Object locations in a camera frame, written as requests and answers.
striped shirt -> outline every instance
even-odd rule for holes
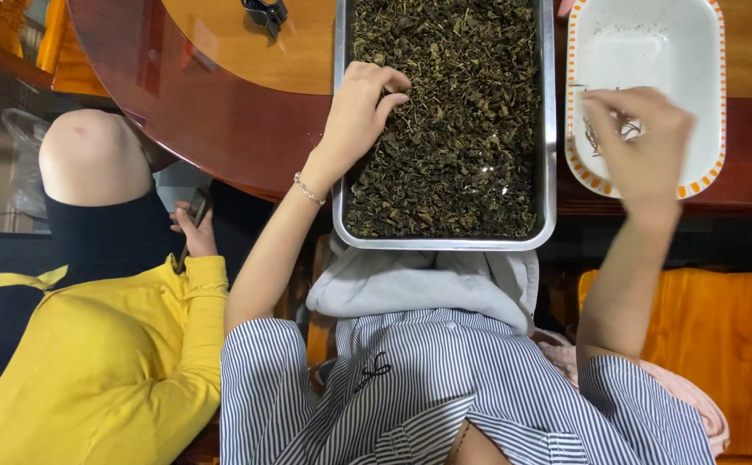
[[[324,396],[294,322],[258,319],[221,354],[226,465],[441,465],[464,419],[519,464],[713,464],[697,410],[597,356],[579,393],[511,327],[462,310],[340,319]]]

knee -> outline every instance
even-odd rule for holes
[[[123,118],[100,110],[77,110],[52,123],[40,146],[40,167],[78,168],[117,164],[139,150]]]

hand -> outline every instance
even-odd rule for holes
[[[170,228],[176,233],[186,235],[186,249],[189,251],[190,257],[218,255],[216,236],[212,231],[212,208],[201,219],[198,228],[195,228],[193,220],[186,213],[188,208],[189,202],[175,202],[175,212],[170,214],[169,217],[177,221],[177,224],[170,226]]]
[[[384,130],[388,115],[410,98],[411,81],[389,66],[354,61],[345,71],[333,97],[324,137],[301,171],[301,181],[323,198],[367,151]],[[381,101],[382,89],[391,94]]]
[[[648,87],[584,92],[583,105],[629,218],[645,224],[676,221],[681,211],[676,192],[692,115]],[[640,120],[640,136],[621,140],[611,115],[619,111]]]

orange dotted rim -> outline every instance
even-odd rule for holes
[[[726,61],[726,34],[723,22],[723,13],[717,0],[703,0],[712,6],[715,15],[718,17],[718,26],[720,35],[718,37],[718,53],[720,54],[720,70],[718,71],[721,84],[721,151],[718,159],[712,168],[699,176],[693,182],[686,185],[678,186],[678,198],[688,198],[705,190],[720,175],[724,159],[727,156],[727,61]],[[619,198],[618,190],[609,183],[608,180],[601,178],[597,174],[587,170],[580,161],[578,154],[575,152],[573,145],[574,135],[574,96],[575,96],[575,58],[577,53],[577,16],[585,7],[588,0],[577,0],[574,8],[569,15],[569,38],[568,49],[566,51],[566,93],[568,95],[568,106],[566,107],[566,161],[574,173],[577,180],[590,190],[599,195]]]

silver bracelet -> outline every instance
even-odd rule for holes
[[[310,200],[319,204],[319,207],[323,207],[327,200],[319,200],[318,198],[316,198],[316,196],[314,196],[313,193],[310,192],[310,190],[307,187],[305,187],[304,183],[302,183],[301,180],[299,180],[298,177],[300,175],[301,175],[301,172],[299,171],[298,173],[296,173],[295,176],[292,176],[292,182],[296,183],[296,185],[298,185],[298,188],[301,189],[301,192],[303,192],[306,196],[308,196]]]

